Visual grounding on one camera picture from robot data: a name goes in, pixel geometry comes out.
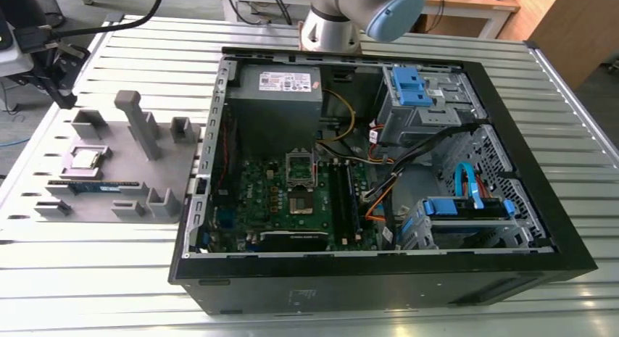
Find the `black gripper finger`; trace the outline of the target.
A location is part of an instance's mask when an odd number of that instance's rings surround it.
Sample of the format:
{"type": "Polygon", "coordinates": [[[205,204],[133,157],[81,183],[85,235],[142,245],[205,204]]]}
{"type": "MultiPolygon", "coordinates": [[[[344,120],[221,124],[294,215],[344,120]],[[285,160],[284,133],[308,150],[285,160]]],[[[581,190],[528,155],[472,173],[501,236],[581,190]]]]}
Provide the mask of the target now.
{"type": "Polygon", "coordinates": [[[76,104],[77,96],[73,94],[72,89],[84,64],[90,56],[86,48],[74,44],[69,44],[68,46],[74,49],[81,56],[77,57],[66,51],[57,51],[57,58],[54,60],[54,80],[57,83],[57,92],[61,96],[58,106],[62,109],[70,109],[76,104]]]}
{"type": "Polygon", "coordinates": [[[40,60],[40,57],[37,55],[33,55],[32,58],[33,58],[32,74],[33,74],[33,79],[36,80],[36,86],[40,87],[42,90],[45,90],[50,98],[57,99],[60,97],[58,90],[50,78],[50,74],[48,73],[45,69],[45,64],[40,60]]]}

